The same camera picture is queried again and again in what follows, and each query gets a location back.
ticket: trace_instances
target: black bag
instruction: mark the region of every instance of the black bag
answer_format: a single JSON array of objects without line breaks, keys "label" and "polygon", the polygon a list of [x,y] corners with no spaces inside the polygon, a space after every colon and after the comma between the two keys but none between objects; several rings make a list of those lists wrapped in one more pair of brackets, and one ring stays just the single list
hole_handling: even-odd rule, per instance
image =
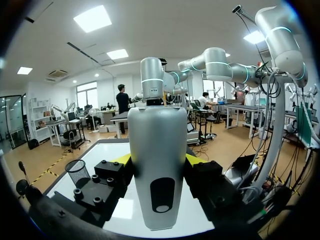
[{"label": "black bag", "polygon": [[37,139],[31,139],[30,141],[28,141],[28,147],[30,150],[32,150],[38,146],[39,146],[39,142]]}]

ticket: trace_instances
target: person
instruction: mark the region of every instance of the person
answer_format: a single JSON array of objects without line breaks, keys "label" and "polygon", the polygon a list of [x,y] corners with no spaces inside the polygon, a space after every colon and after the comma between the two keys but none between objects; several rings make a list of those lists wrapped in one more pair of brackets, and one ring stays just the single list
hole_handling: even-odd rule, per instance
[{"label": "person", "polygon": [[[120,84],[118,85],[119,93],[116,95],[116,101],[118,102],[119,106],[119,114],[129,111],[129,104],[132,104],[131,98],[128,94],[125,93],[125,85]],[[120,122],[120,130],[122,134],[125,134],[125,124],[124,122]]]},{"label": "person", "polygon": [[207,93],[206,91],[202,94],[201,97],[198,98],[199,100],[199,103],[200,103],[200,106],[203,108],[203,109],[211,109],[212,110],[212,106],[216,105],[215,102],[211,102],[211,101],[208,101],[208,97],[209,97],[209,93]]},{"label": "person", "polygon": [[93,119],[92,119],[92,116],[90,116],[90,114],[89,114],[89,111],[90,111],[90,109],[92,109],[92,105],[86,105],[85,107],[84,107],[84,115],[85,115],[85,117],[87,118],[86,119],[86,125],[87,126],[89,126],[90,125],[90,128],[91,128],[91,130],[94,130],[94,122],[96,123],[96,122],[98,122],[98,125],[102,125],[102,123],[101,123],[101,118],[100,117],[97,117],[97,116],[94,116],[93,117]]}]

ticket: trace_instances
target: yellow pad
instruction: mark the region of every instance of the yellow pad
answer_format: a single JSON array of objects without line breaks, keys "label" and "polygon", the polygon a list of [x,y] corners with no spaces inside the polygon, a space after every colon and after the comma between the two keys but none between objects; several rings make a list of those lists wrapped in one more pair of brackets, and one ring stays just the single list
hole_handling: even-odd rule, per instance
[{"label": "yellow pad", "polygon": [[118,162],[118,163],[123,164],[124,166],[126,166],[126,164],[129,161],[130,157],[131,157],[131,154],[129,153],[129,154],[121,156],[121,157],[119,157],[117,159],[114,159],[114,160],[112,160],[110,162],[111,163]]},{"label": "yellow pad", "polygon": [[189,163],[191,164],[191,166],[193,167],[195,164],[198,163],[207,163],[207,161],[202,160],[196,156],[192,156],[190,154],[186,154],[185,157],[188,159]]}]

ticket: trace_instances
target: man in white shirt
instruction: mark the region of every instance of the man in white shirt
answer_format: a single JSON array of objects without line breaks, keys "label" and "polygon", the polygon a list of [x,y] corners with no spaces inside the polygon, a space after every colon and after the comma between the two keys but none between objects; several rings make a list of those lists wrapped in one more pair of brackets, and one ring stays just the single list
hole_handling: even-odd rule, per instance
[{"label": "man in white shirt", "polygon": [[198,98],[201,108],[203,109],[211,109],[212,106],[216,105],[215,102],[208,101],[209,93],[206,91],[202,94],[201,97]]}]

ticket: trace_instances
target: window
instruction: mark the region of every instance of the window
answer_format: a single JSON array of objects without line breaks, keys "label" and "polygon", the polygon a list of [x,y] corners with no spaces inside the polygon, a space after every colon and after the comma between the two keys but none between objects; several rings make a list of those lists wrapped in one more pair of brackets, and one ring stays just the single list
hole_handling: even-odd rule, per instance
[{"label": "window", "polygon": [[217,93],[221,98],[225,96],[225,85],[223,81],[211,81],[211,80],[203,80],[203,91],[209,93],[209,98],[218,98],[215,94],[214,90],[219,90]]},{"label": "window", "polygon": [[77,105],[79,108],[85,108],[86,105],[92,105],[94,109],[98,108],[97,82],[90,82],[76,87]]}]

